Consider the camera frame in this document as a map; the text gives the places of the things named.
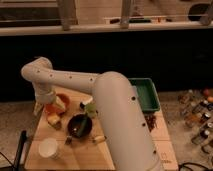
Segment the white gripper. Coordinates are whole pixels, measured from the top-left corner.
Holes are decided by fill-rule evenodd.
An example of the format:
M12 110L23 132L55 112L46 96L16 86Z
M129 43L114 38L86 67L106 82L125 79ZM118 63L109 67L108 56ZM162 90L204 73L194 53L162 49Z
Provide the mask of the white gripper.
M56 97L56 93L51 85L46 84L35 84L34 85L35 91L35 99L36 103L34 105L33 114L37 116L39 113L42 112L44 105L43 104L50 104L54 100L54 104L60 108L61 110L66 110L65 103L60 99L59 96Z

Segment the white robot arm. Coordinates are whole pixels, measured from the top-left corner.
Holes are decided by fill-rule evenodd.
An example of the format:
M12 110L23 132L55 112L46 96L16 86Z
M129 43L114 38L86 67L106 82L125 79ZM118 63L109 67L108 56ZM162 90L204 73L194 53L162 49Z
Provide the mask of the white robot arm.
M116 171L164 171L139 100L123 74L55 70L48 58L39 57L24 65L21 75L41 104L53 102L55 86L93 97Z

